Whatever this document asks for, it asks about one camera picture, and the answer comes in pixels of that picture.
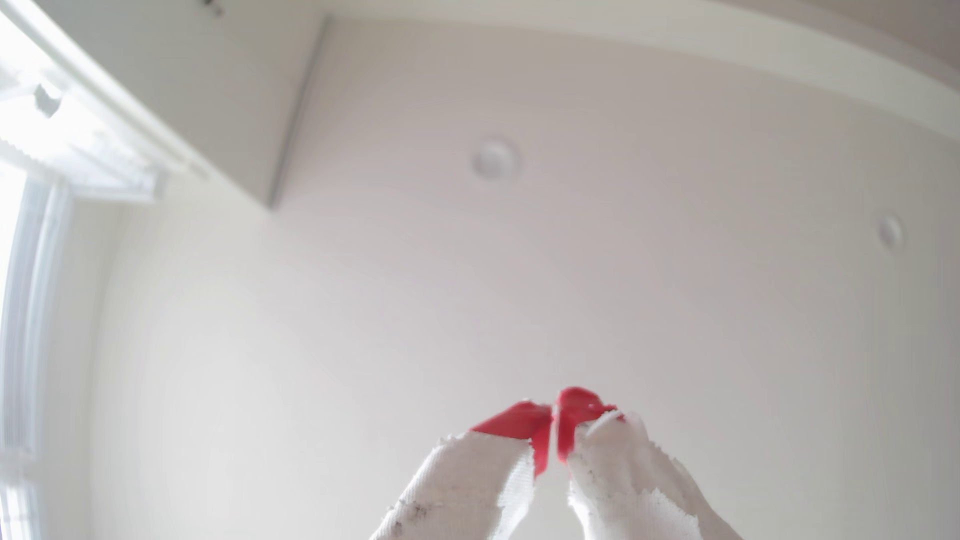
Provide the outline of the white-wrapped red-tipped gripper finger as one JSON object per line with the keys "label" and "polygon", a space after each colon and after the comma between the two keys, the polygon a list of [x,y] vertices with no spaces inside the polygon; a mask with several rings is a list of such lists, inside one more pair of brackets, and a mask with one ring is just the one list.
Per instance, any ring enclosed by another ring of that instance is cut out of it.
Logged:
{"label": "white-wrapped red-tipped gripper finger", "polygon": [[371,539],[509,539],[546,470],[554,415],[522,400],[440,440]]}
{"label": "white-wrapped red-tipped gripper finger", "polygon": [[567,387],[558,394],[557,428],[568,501],[584,538],[740,539],[638,414]]}

